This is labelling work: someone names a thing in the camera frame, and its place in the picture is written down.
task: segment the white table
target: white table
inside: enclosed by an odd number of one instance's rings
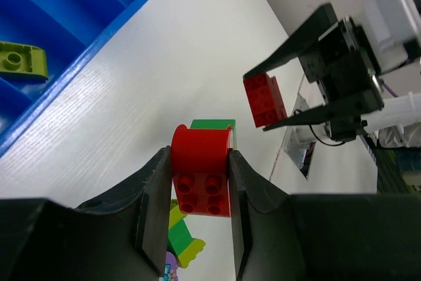
[[[254,127],[241,77],[285,39],[266,0],[150,0],[0,159],[0,197],[75,207],[141,168],[194,118],[236,119],[238,149],[268,177],[285,129]],[[293,61],[273,74],[291,111],[303,71]],[[186,221],[207,246],[180,281],[234,280],[230,219]]]

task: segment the metal bracket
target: metal bracket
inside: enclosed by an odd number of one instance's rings
[[[302,111],[310,109],[306,99],[301,97],[300,94],[297,95],[297,100],[295,101],[292,113],[294,113],[294,111],[297,109]],[[287,127],[281,148],[287,153],[289,158],[294,162],[298,169],[302,169],[304,166],[305,154],[309,149],[309,146],[309,143],[303,144],[298,142],[298,137],[295,133],[295,126]]]

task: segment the black cable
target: black cable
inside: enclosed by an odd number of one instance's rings
[[[302,110],[300,110],[300,109],[295,109],[294,110],[294,114],[296,115],[296,114],[298,114],[298,113],[301,113],[302,112]],[[338,146],[342,146],[343,144],[345,144],[345,142],[344,141],[342,141],[342,142],[340,142],[340,143],[337,143],[337,144],[329,144],[329,143],[326,143],[326,142],[324,142],[324,141],[322,141],[317,135],[316,135],[316,133],[314,132],[314,130],[313,130],[313,127],[311,126],[311,125],[309,125],[309,128],[310,128],[310,131],[312,132],[312,134],[313,134],[313,136],[314,136],[314,138],[316,138],[316,140],[318,140],[320,143],[322,143],[323,145],[326,145],[326,146],[330,146],[330,147],[338,147]]]

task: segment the red lego brick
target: red lego brick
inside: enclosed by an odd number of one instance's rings
[[[287,117],[275,77],[261,74],[246,79],[243,83],[257,128]]]
[[[227,130],[177,127],[171,144],[171,165],[181,212],[230,216],[227,160],[231,133],[231,126]]]

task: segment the blue plastic bin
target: blue plastic bin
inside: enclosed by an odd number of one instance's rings
[[[49,74],[0,78],[0,157],[146,1],[0,0],[0,41],[44,49]]]

